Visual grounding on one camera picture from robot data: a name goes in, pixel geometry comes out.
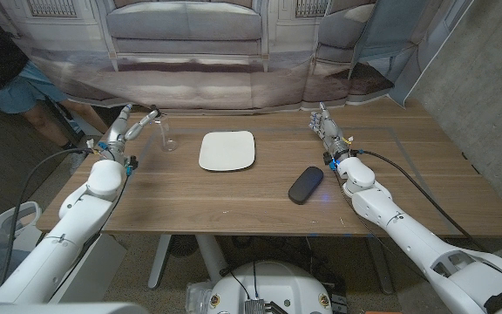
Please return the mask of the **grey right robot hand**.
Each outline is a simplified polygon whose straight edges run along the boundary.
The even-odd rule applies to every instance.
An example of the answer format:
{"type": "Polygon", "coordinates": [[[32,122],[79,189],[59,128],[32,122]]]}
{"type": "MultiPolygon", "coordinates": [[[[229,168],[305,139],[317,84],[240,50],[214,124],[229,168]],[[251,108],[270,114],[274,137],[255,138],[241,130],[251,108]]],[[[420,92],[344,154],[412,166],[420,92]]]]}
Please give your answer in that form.
{"type": "Polygon", "coordinates": [[[326,152],[333,160],[349,158],[352,140],[344,137],[343,130],[330,117],[323,102],[319,103],[319,107],[319,113],[310,114],[309,127],[319,136],[326,152]]]}

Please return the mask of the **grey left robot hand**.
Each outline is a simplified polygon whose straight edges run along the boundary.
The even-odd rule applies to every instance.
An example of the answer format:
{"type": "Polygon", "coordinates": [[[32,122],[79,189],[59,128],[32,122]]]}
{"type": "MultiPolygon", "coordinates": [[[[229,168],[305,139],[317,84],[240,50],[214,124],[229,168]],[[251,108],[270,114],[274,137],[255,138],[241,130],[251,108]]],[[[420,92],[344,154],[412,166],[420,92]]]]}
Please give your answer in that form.
{"type": "Polygon", "coordinates": [[[144,118],[128,128],[131,110],[131,104],[123,107],[119,116],[112,123],[105,140],[104,156],[123,166],[130,164],[130,157],[126,157],[124,154],[126,142],[135,140],[146,125],[161,115],[160,110],[156,106],[152,106],[152,110],[144,118]]]}

